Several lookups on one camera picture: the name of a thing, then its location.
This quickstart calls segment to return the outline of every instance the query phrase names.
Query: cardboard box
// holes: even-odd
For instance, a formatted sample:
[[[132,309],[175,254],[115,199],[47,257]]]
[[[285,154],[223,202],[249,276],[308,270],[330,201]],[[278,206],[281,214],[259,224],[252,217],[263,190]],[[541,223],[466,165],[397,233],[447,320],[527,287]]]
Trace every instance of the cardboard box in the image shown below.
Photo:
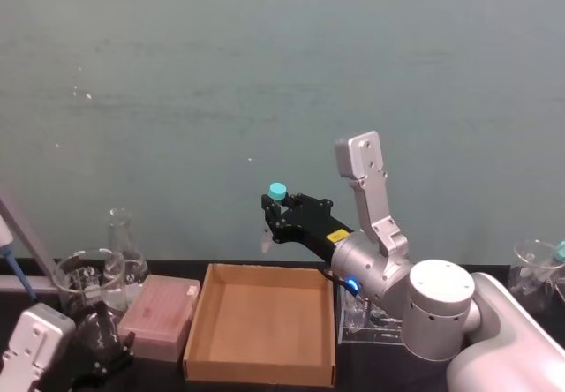
[[[122,340],[135,333],[136,357],[177,362],[183,353],[200,293],[198,280],[149,275],[117,326]]]
[[[332,283],[312,269],[210,264],[184,370],[189,381],[333,386]]]

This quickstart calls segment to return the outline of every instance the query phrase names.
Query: teal wall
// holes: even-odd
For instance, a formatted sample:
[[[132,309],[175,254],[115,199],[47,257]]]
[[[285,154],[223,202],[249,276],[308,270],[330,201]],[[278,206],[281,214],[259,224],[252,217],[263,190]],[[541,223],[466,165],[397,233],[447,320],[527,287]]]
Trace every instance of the teal wall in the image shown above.
[[[54,255],[126,206],[148,258],[307,260],[260,194],[357,227],[333,142],[374,129],[415,260],[509,262],[565,236],[564,4],[0,0],[0,181]]]

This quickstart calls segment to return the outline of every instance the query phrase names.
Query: black table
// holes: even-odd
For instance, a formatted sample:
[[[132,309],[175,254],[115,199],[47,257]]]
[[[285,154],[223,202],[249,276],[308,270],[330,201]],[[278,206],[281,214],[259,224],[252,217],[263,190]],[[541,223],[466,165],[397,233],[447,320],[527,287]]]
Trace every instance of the black table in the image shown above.
[[[157,275],[172,275],[204,280],[209,261],[149,262],[151,272]],[[308,262],[261,262],[264,265],[284,267],[316,268],[320,265]],[[22,260],[21,265],[28,275],[40,275],[32,260]],[[508,276],[506,266],[466,266],[469,271],[483,271],[503,283]],[[0,263],[0,274],[9,274],[5,264]],[[57,305],[57,297],[42,297],[48,304]],[[7,347],[11,332],[19,314],[29,306],[24,293],[0,294],[0,350]],[[536,316],[538,323],[559,344],[565,345],[565,305],[555,300],[550,311]],[[447,390],[445,384],[446,363],[423,361],[410,354],[403,346],[344,343],[336,351],[336,385],[338,391],[433,391]],[[187,383],[180,364],[161,363],[137,358],[133,364],[115,376],[103,388],[81,389],[103,392],[178,392],[178,391],[313,391],[316,388],[298,388],[280,385],[217,385]]]

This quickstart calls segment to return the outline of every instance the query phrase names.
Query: teal cap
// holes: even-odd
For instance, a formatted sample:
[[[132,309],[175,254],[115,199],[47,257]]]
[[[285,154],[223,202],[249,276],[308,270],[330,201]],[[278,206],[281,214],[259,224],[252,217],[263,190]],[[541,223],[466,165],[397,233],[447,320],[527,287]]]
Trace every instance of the teal cap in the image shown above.
[[[268,197],[272,200],[283,200],[286,196],[286,186],[282,183],[271,183],[268,188]]]
[[[555,251],[554,258],[559,262],[565,262],[565,240],[557,245],[557,251]]]

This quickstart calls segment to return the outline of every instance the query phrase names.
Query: yellow label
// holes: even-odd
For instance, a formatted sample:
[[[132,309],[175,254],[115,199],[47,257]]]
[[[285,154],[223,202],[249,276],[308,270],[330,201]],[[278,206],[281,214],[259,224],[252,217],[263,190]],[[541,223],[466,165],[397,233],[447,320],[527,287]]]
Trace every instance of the yellow label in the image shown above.
[[[334,244],[336,244],[337,242],[339,242],[340,240],[344,240],[346,237],[348,237],[350,234],[344,230],[344,229],[339,229],[336,230],[333,233],[330,233],[329,235],[326,236],[327,239],[331,240]]]

